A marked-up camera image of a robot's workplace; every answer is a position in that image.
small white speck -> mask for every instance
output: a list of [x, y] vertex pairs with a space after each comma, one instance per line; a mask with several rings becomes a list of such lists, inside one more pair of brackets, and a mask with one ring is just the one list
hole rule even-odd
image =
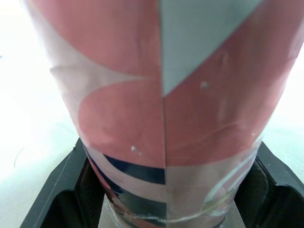
[[209, 83], [206, 82], [206, 81], [204, 81], [204, 82], [202, 82], [202, 83], [200, 84], [200, 87], [201, 87], [202, 89], [208, 89], [208, 88], [209, 88]]

white surface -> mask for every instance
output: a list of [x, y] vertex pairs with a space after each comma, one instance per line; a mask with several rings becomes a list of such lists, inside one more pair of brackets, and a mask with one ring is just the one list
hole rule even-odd
[[[48, 175], [78, 138], [42, 54], [18, 1], [0, 0], [0, 228], [20, 226]], [[302, 49], [264, 138], [302, 181], [303, 75]], [[227, 228], [241, 228], [232, 211]], [[111, 221], [103, 221], [110, 227]]]
[[0, 0], [0, 228], [20, 227], [78, 138], [41, 55], [18, 1]]

navy blue stripe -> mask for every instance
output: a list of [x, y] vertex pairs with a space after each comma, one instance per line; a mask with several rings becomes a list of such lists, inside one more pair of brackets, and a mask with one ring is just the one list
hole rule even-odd
[[135, 215], [141, 215], [141, 216], [153, 216], [158, 217], [160, 219], [166, 218], [166, 203], [158, 202], [150, 199], [145, 199], [139, 196], [136, 196], [121, 187], [119, 187], [117, 184], [115, 184], [113, 181], [111, 181], [97, 166], [95, 161], [92, 159], [92, 157], [89, 155], [89, 153], [86, 151], [86, 154], [88, 158], [91, 160], [91, 162], [94, 164], [94, 166], [97, 168], [100, 175], [104, 178], [104, 180], [108, 183], [108, 185], [111, 187], [111, 189], [114, 191], [118, 199]]
[[125, 174], [155, 184], [166, 184], [165, 169], [124, 162], [106, 155], [105, 157], [115, 168], [121, 172], [124, 172]]

black holder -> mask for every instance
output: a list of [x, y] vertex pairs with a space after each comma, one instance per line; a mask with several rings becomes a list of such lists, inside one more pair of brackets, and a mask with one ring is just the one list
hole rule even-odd
[[[79, 139], [51, 172], [21, 228], [97, 228], [104, 193]], [[264, 143], [235, 202], [246, 228], [304, 228], [304, 185]]]

